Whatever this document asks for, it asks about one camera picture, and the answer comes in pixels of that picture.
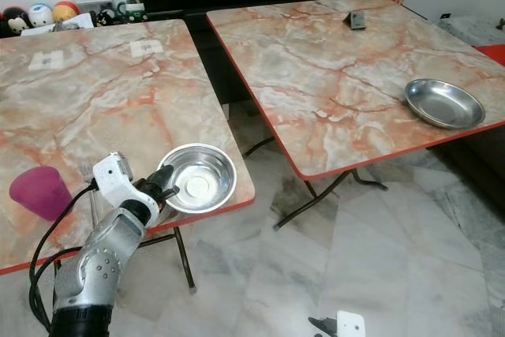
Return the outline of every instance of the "black cable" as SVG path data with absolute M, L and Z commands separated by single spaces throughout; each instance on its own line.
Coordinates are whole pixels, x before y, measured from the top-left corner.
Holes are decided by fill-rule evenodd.
M 50 323 L 49 319 L 47 318 L 46 310 L 45 310 L 44 305 L 42 303 L 42 298 L 40 297 L 39 288 L 37 286 L 37 282 L 39 280 L 38 279 L 36 280 L 36 278 L 40 278 L 40 276 L 43 273 L 43 270 L 45 270 L 47 265 L 44 266 L 45 264 L 43 264 L 43 266 L 37 271 L 37 273 L 35 272 L 36 263 L 37 263 L 37 260 L 39 259 L 40 250 L 42 250 L 42 247 L 43 247 L 44 243 L 46 242 L 47 238 L 51 235 L 51 233 L 54 231 L 54 229 L 56 229 L 58 224 L 65 218 L 65 216 L 67 216 L 69 214 L 70 210 L 72 209 L 74 204 L 79 200 L 79 198 L 82 197 L 87 191 L 90 191 L 92 189 L 96 189 L 97 187 L 98 186 L 96 185 L 96 181 L 93 179 L 92 183 L 88 187 L 86 187 L 85 189 L 80 191 L 70 201 L 69 205 L 67 205 L 67 207 L 65 208 L 63 213 L 56 219 L 56 221 L 54 221 L 53 225 L 51 225 L 51 227 L 47 230 L 45 235 L 40 239 L 40 242 L 37 245 L 35 252 L 33 253 L 32 262 L 30 263 L 30 270 L 28 272 L 28 276 L 30 278 L 30 283 L 31 283 L 30 294 L 28 296 L 28 300 L 30 302 L 30 309 L 32 310 L 34 316 L 47 329 L 47 331 L 49 331 L 49 328 L 51 327 L 51 323 Z

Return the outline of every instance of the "stainless steel plate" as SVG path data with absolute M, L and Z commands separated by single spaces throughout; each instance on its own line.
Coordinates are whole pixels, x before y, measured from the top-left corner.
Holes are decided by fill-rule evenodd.
M 405 95 L 417 115 L 441 128 L 472 128 L 485 118 L 484 108 L 477 99 L 453 84 L 436 79 L 408 83 Z
M 211 145 L 182 145 L 165 155 L 158 168 L 166 165 L 172 165 L 174 173 L 163 189 L 180 189 L 166 203 L 180 212 L 214 211 L 230 199 L 237 184 L 234 163 Z

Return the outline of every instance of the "red table edge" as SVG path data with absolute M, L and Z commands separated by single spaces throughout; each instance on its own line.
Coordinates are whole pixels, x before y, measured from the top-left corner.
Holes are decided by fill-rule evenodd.
M 263 119 L 265 120 L 265 122 L 267 123 L 268 127 L 270 128 L 272 134 L 274 135 L 275 139 L 277 140 L 277 142 L 278 142 L 281 150 L 284 152 L 284 155 L 286 156 L 288 162 L 290 163 L 290 165 L 293 168 L 293 170 L 296 173 L 296 175 L 300 179 L 302 179 L 304 181 L 314 181 L 316 179 L 326 178 L 326 177 L 331 176 L 331 175 L 340 174 L 340 173 L 342 173 L 344 171 L 356 169 L 358 167 L 367 166 L 367 165 L 369 165 L 371 163 L 375 163 L 375 162 L 383 161 L 385 159 L 390 159 L 390 158 L 398 157 L 400 155 L 405 155 L 405 154 L 408 154 L 408 153 L 411 153 L 411 152 L 415 152 L 417 150 L 421 150 L 421 149 L 424 149 L 424 148 L 430 148 L 430 147 L 436 146 L 438 144 L 443 144 L 445 142 L 449 142 L 449 141 L 452 141 L 452 140 L 457 140 L 458 138 L 467 137 L 467 136 L 470 136 L 470 135 L 475 134 L 475 133 L 484 132 L 485 130 L 493 129 L 493 128 L 497 128 L 499 126 L 505 125 L 505 121 L 503 121 L 503 122 L 497 122 L 496 124 L 491 124 L 491 125 L 483 126 L 481 128 L 476 128 L 476 129 L 468 130 L 468 131 L 466 131 L 464 133 L 460 133 L 460 134 L 457 134 L 457 135 L 454 135 L 454 136 L 449 136 L 449 137 L 443 138 L 441 140 L 431 141 L 431 142 L 428 142 L 426 144 L 422 144 L 422 145 L 419 145 L 419 146 L 416 146 L 416 147 L 413 147 L 413 148 L 408 148 L 408 149 L 405 149 L 405 150 L 401 150 L 400 152 L 394 152 L 394 153 L 391 153 L 391 154 L 388 154 L 388 155 L 382 155 L 380 157 L 372 158 L 372 159 L 369 159 L 367 161 L 363 161 L 363 162 L 355 163 L 355 164 L 352 164 L 352 165 L 349 165 L 349 166 L 346 166 L 346 167 L 340 167 L 338 169 L 327 171 L 327 172 L 322 173 L 322 174 L 305 175 L 301 171 L 298 170 L 296 164 L 294 163 L 293 159 L 291 158 L 290 153 L 288 153 L 286 147 L 284 146 L 284 144 L 282 143 L 281 139 L 279 138 L 279 135 L 275 131 L 275 127 L 270 123 L 270 120 L 268 119 L 267 115 L 263 111 L 263 108 L 261 107 L 261 105 L 258 102 L 257 98 L 254 96 L 253 90 L 249 87 L 249 84 L 247 83 L 247 80 L 242 75 L 242 72 L 238 68 L 237 63 L 235 62 L 235 60 L 233 59 L 230 51 L 226 47 L 226 44 L 224 43 L 223 39 L 219 35 L 218 31 L 215 29 L 215 26 L 212 24 L 212 21 L 209 18 L 208 13 L 207 13 L 206 16 L 207 16 L 207 20 L 208 20 L 209 24 L 212 27 L 212 30 L 214 31 L 214 33 L 217 36 L 219 42 L 223 46 L 223 49 L 225 50 L 226 54 L 228 55 L 228 58 L 230 59 L 231 63 L 234 65 L 234 68 L 237 71 L 238 75 L 240 76 L 240 78 L 244 82 L 247 90 L 249 91 L 249 94 L 251 94 L 252 100 L 254 100 L 254 103 L 256 104 L 256 106 L 258 107 L 258 109 L 260 110 L 260 113 L 262 114 Z
M 199 215 L 196 215 L 193 217 L 188 217 L 188 218 L 183 219 L 181 221 L 174 221 L 172 223 L 158 225 L 157 227 L 153 227 L 153 228 L 149 229 L 146 232 L 146 236 L 149 236 L 149 235 L 154 234 L 156 232 L 160 232 L 162 230 L 180 227 L 185 224 L 195 223 L 197 221 L 201 221 L 202 219 L 207 219 L 212 216 L 221 215 L 222 213 L 232 212 L 232 211 L 235 211 L 239 208 L 247 207 L 247 206 L 251 205 L 252 203 L 254 203 L 255 199 L 256 199 L 256 194 L 254 194 L 254 197 L 252 197 L 252 199 L 246 200 L 242 203 L 237 203 L 237 204 L 231 205 L 229 207 L 223 207 L 223 208 L 217 209 L 216 211 L 213 211 L 213 212 L 202 213 L 202 214 L 199 214 Z M 68 253 L 68 254 L 62 256 L 60 259 L 63 260 L 66 258 L 70 258 L 72 256 L 75 256 L 77 253 L 79 253 L 79 252 Z M 48 259 L 49 259 L 48 256 L 44 257 L 44 258 L 40 258 L 39 260 L 37 260 L 36 265 L 39 266 L 39 265 L 43 264 L 44 262 L 46 262 Z M 10 274 L 11 272 L 16 272 L 16 271 L 21 271 L 21 270 L 24 270 L 29 267 L 30 267 L 30 262 L 25 262 L 23 264 L 16 264 L 14 266 L 0 269 L 0 275 Z

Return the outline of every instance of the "marble pattern tabletop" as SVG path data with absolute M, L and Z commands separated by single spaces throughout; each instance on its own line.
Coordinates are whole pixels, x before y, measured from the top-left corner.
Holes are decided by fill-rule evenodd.
M 363 10 L 367 28 L 342 20 Z M 389 0 L 225 9 L 208 19 L 294 170 L 320 178 L 505 123 L 505 67 Z M 417 78 L 475 95 L 471 130 L 425 124 L 406 106 Z
M 178 214 L 163 230 L 251 204 L 254 186 L 183 21 L 159 21 L 0 40 L 0 272 L 26 267 L 50 223 L 9 198 L 12 180 L 39 165 L 58 168 L 71 193 L 80 165 L 123 152 L 134 178 L 156 170 L 181 144 L 227 152 L 234 195 L 204 215 Z M 87 196 L 51 235 L 41 256 L 84 242 Z

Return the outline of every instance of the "red cushion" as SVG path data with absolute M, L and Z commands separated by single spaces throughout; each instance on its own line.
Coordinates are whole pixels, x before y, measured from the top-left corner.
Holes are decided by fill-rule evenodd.
M 476 47 L 476 49 L 505 66 L 505 45 L 493 45 L 491 47 Z

